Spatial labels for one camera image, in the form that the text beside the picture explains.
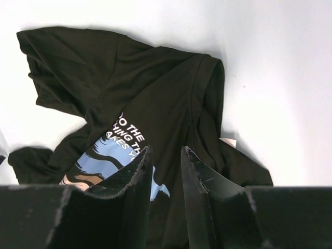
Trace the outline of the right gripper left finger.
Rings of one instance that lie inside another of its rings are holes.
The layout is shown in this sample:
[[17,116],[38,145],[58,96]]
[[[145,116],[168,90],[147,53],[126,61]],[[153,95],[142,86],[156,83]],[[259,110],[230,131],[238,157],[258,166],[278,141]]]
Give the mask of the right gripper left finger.
[[71,185],[1,187],[1,248],[145,248],[153,149],[81,191]]

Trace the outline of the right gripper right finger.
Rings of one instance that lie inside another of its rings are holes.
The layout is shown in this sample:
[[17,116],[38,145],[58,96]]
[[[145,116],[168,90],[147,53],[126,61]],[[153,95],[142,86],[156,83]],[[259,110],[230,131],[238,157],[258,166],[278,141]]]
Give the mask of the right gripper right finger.
[[330,187],[241,187],[181,152],[191,248],[331,248]]

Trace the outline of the black printed t shirt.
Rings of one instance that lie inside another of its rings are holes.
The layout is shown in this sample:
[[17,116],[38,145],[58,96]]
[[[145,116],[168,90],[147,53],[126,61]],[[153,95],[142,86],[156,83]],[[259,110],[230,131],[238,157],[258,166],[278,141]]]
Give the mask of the black printed t shirt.
[[86,124],[54,149],[24,147],[8,163],[20,184],[87,190],[153,148],[148,248],[189,248],[181,150],[245,186],[267,169],[221,140],[225,71],[208,54],[152,47],[111,31],[44,27],[17,33],[36,104]]

